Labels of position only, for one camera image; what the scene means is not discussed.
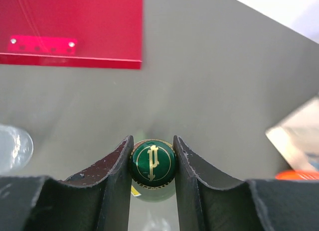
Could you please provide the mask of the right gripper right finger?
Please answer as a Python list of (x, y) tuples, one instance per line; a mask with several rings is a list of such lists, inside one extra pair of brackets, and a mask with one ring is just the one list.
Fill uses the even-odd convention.
[(239, 180), (204, 160), (181, 137), (173, 148), (182, 231), (316, 231), (318, 181)]

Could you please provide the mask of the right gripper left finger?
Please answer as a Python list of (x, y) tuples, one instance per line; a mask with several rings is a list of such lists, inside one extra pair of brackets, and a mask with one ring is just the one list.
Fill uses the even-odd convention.
[(134, 139), (66, 180), (49, 176), (2, 176), (3, 231), (125, 231), (132, 179), (128, 170)]

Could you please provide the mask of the green bottle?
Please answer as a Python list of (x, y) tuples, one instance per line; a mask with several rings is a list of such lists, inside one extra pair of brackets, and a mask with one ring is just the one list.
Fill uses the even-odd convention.
[(160, 139), (135, 143), (129, 159), (131, 194), (145, 202), (161, 202), (175, 193), (177, 155), (173, 145)]

